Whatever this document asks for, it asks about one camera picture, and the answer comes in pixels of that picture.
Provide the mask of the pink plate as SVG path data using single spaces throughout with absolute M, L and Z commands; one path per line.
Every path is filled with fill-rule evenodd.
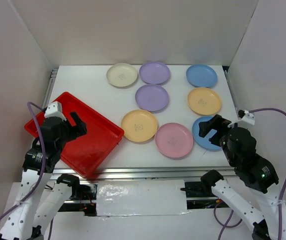
M 162 125 L 156 132 L 157 149 L 169 158 L 183 158 L 188 155 L 194 145 L 192 133 L 182 124 L 170 122 Z

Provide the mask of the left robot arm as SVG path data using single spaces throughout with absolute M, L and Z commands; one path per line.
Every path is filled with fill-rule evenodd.
M 36 124 L 38 137 L 26 153 L 20 189 L 13 206 L 0 216 L 6 218 L 0 230 L 0 240 L 42 240 L 48 226 L 63 203 L 80 197 L 80 179 L 64 173 L 58 177 L 53 190 L 41 203 L 43 191 L 53 175 L 66 143 L 87 133 L 86 123 L 75 111 L 70 112 L 75 125 L 59 116 L 47 116 Z

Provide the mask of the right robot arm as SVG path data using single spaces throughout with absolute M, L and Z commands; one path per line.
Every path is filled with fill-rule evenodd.
M 286 240 L 286 204 L 279 177 L 272 163 L 257 154 L 256 139 L 246 128 L 218 114 L 199 123 L 198 135 L 204 138 L 211 130 L 216 133 L 209 141 L 221 147 L 229 165 L 255 196 L 260 209 L 235 192 L 217 170 L 200 178 L 202 193 L 223 200 L 252 231 L 254 240 Z

